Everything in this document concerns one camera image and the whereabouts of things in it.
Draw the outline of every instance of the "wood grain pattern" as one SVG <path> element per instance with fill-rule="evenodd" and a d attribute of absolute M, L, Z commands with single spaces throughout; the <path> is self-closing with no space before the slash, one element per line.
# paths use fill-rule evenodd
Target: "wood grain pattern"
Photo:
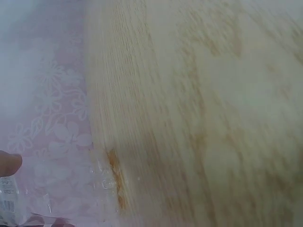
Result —
<path fill-rule="evenodd" d="M 121 226 L 302 226 L 303 15 L 247 2 L 89 2 L 90 122 L 123 175 Z"/>

